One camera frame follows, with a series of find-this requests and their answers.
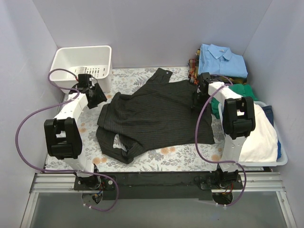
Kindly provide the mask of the black pinstriped long sleeve shirt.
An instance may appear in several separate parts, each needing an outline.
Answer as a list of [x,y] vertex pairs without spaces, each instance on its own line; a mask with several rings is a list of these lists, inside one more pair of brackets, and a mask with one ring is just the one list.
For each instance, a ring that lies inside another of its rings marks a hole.
[[[103,105],[96,138],[103,154],[129,164],[149,150],[192,144],[200,111],[193,111],[188,80],[170,82],[171,71],[158,68],[132,95],[116,93]],[[211,106],[201,118],[198,143],[214,144]]]

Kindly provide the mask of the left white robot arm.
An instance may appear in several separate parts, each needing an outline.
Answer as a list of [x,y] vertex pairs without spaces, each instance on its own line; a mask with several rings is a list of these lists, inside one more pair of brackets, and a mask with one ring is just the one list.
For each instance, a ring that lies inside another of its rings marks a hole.
[[101,187],[101,178],[94,164],[90,164],[82,151],[83,143],[77,126],[83,109],[93,109],[107,101],[100,85],[93,83],[91,74],[79,74],[76,83],[69,92],[68,104],[53,118],[44,122],[47,152],[49,156],[64,161],[78,177],[80,184],[91,190]]

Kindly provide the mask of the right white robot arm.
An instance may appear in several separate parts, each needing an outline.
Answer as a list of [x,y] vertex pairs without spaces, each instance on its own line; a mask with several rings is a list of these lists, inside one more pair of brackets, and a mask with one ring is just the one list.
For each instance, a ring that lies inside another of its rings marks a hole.
[[[198,91],[193,95],[194,109],[200,109],[195,128],[195,147],[198,155],[206,162],[217,164],[214,177],[207,180],[209,186],[216,185],[221,189],[232,186],[238,181],[238,169],[240,153],[247,137],[256,127],[254,101],[250,96],[239,96],[233,93],[228,84],[212,78],[210,73],[202,73],[197,76]],[[216,98],[224,107],[222,127],[225,136],[225,144],[222,160],[209,161],[204,158],[198,146],[198,131],[201,118],[212,98]]]

